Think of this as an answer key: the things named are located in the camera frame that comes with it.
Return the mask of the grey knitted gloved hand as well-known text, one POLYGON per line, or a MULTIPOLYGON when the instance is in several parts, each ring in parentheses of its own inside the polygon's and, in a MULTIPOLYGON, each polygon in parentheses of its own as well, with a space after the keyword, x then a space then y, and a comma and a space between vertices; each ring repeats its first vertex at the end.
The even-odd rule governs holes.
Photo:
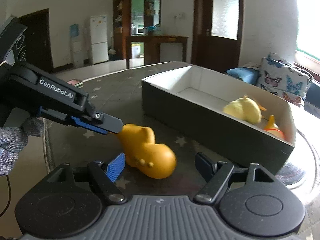
POLYGON ((19 153, 28 144, 28 137, 41 137, 43 121, 38 118, 26 119, 20 127, 1 128, 1 176, 7 176, 13 170, 19 153))

